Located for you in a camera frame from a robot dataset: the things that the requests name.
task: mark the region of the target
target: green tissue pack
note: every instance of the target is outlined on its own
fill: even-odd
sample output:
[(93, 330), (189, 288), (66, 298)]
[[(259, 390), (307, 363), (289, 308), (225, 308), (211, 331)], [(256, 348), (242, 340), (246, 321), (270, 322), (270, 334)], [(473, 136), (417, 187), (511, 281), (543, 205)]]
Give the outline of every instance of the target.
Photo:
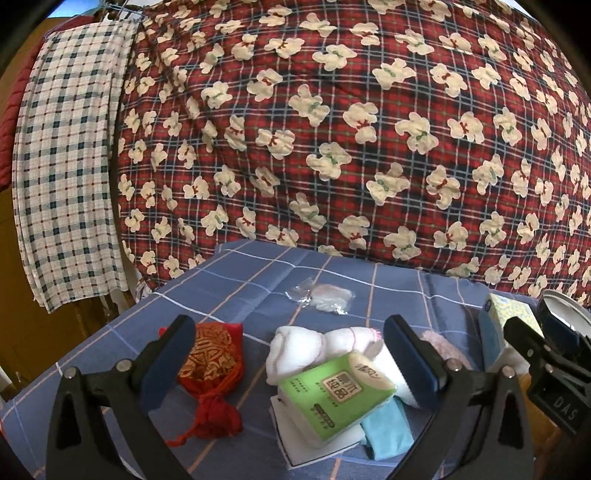
[(278, 396), (306, 440), (322, 447), (388, 401), (396, 386), (353, 351), (278, 386)]

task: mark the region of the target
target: tissue package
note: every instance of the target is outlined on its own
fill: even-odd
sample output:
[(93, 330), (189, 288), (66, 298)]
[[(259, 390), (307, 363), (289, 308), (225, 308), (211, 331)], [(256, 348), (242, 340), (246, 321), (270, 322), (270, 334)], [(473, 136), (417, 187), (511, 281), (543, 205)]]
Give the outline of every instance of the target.
[(361, 422), (396, 392), (396, 386), (357, 351), (290, 377), (278, 394), (312, 445), (320, 447)]
[(540, 325), (527, 303), (489, 294), (478, 315), (484, 367), (487, 371), (496, 371), (503, 365), (512, 366), (520, 375), (528, 371), (529, 363), (503, 338), (505, 323), (512, 317), (519, 317), (543, 336)]

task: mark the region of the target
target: red drawstring bag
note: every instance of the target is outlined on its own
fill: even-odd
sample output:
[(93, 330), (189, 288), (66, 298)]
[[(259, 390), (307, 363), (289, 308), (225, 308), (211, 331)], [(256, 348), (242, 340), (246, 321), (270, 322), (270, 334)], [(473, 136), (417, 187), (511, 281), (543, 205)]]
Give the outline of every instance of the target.
[(196, 325), (195, 345), (177, 381), (195, 397), (199, 406), (191, 429), (166, 444), (178, 447), (193, 435), (214, 439), (240, 433), (240, 413), (223, 398), (236, 388), (243, 375), (242, 325), (218, 322)]

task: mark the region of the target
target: red cloth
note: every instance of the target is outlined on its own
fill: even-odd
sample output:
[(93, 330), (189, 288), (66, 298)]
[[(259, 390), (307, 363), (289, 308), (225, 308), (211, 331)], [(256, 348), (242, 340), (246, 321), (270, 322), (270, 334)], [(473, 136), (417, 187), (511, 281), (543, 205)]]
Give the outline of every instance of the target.
[(214, 439), (240, 433), (240, 413), (223, 397), (236, 388), (243, 374), (242, 325), (197, 325), (195, 346), (177, 379), (198, 400), (199, 406), (189, 431), (177, 440), (166, 442), (167, 445), (184, 445), (192, 436)]
[[(58, 25), (54, 31), (64, 31), (70, 28), (80, 27), (92, 23), (92, 17), (74, 17)], [(12, 85), (8, 97), (2, 121), (0, 123), (0, 192), (5, 190), (12, 182), (12, 150), (14, 136), (17, 131), (18, 113), (21, 109), (22, 97), (25, 94), (31, 70), (41, 47), (45, 43), (45, 37), (31, 50), (27, 62), (23, 65), (17, 79)]]

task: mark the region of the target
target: blue tissue box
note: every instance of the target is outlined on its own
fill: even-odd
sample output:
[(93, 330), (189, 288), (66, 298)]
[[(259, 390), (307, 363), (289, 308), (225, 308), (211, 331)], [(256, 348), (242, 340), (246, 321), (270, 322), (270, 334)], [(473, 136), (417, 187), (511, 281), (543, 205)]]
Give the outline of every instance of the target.
[(519, 317), (541, 336), (544, 336), (527, 303), (489, 294), (478, 314), (484, 367), (496, 371), (503, 365), (510, 365), (520, 375), (527, 373), (529, 363), (503, 338), (503, 328), (511, 317)]

